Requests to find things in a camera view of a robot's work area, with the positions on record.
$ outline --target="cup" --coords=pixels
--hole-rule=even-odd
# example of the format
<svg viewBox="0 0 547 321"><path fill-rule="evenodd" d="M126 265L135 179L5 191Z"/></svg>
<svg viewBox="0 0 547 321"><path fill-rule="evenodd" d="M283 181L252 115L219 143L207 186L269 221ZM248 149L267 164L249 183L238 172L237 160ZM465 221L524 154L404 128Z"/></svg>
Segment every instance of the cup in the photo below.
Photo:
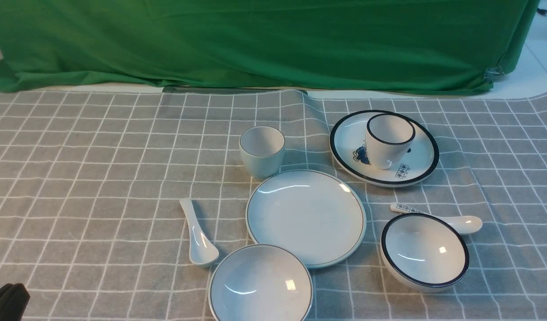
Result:
<svg viewBox="0 0 547 321"><path fill-rule="evenodd" d="M257 179L279 171L285 152L285 137L269 126L257 126L239 137L239 153L245 169Z"/></svg>
<svg viewBox="0 0 547 321"><path fill-rule="evenodd" d="M379 114L366 123L366 153L372 165L389 169L406 154L416 130L412 123L398 114Z"/></svg>

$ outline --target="metal clip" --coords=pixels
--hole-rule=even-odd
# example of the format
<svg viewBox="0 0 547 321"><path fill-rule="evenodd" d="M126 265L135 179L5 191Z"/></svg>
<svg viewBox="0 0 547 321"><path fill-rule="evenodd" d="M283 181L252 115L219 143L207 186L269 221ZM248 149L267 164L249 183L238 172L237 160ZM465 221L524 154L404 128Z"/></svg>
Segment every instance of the metal clip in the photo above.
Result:
<svg viewBox="0 0 547 321"><path fill-rule="evenodd" d="M502 71L501 66L498 66L495 68L487 68L485 70L485 75L483 76L483 80L485 81L487 79L489 81L496 81L503 78L504 75L505 73Z"/></svg>

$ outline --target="white ceramic plate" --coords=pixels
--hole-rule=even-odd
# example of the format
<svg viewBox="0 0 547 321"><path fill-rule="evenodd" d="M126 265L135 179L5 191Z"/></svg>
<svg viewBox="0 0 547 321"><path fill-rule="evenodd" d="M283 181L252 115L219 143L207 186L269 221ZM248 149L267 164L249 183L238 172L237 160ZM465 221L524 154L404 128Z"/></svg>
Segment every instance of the white ceramic plate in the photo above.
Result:
<svg viewBox="0 0 547 321"><path fill-rule="evenodd" d="M346 259L361 244L364 207L343 181L318 171L296 170L270 177L251 195L247 231L259 244L293 253L307 268Z"/></svg>
<svg viewBox="0 0 547 321"><path fill-rule="evenodd" d="M311 309L313 284L294 255L254 244L218 265L210 279L208 302L219 321L300 321Z"/></svg>
<svg viewBox="0 0 547 321"><path fill-rule="evenodd" d="M414 125L416 137L400 161L387 170L370 165L366 153L366 123L378 114L394 114ZM422 125L410 118L384 110L364 110L343 117L335 124L330 137L333 157L351 175L367 183L383 187L405 187L416 184L436 168L439 159L438 144Z"/></svg>

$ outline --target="bowl with thin rim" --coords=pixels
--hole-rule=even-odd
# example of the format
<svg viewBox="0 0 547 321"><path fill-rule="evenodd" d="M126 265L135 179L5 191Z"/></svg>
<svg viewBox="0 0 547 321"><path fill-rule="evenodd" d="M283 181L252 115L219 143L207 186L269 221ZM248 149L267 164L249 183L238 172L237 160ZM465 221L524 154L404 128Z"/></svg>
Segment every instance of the bowl with thin rim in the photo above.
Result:
<svg viewBox="0 0 547 321"><path fill-rule="evenodd" d="M469 253L461 236L428 214L403 214L382 230L383 261L400 283L420 292L440 292L461 280Z"/></svg>
<svg viewBox="0 0 547 321"><path fill-rule="evenodd" d="M302 321L313 303L313 283L290 252L253 244L218 265L208 302L218 321Z"/></svg>

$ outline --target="black object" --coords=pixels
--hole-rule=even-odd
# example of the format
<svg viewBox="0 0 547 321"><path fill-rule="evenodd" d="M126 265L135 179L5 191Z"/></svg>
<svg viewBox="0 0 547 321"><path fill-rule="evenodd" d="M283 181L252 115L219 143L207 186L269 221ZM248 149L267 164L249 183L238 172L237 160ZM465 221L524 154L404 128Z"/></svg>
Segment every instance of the black object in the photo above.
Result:
<svg viewBox="0 0 547 321"><path fill-rule="evenodd" d="M0 321L20 321L29 301L22 283L8 283L0 288Z"/></svg>
<svg viewBox="0 0 547 321"><path fill-rule="evenodd" d="M537 8L537 13L541 16L547 16L547 9Z"/></svg>

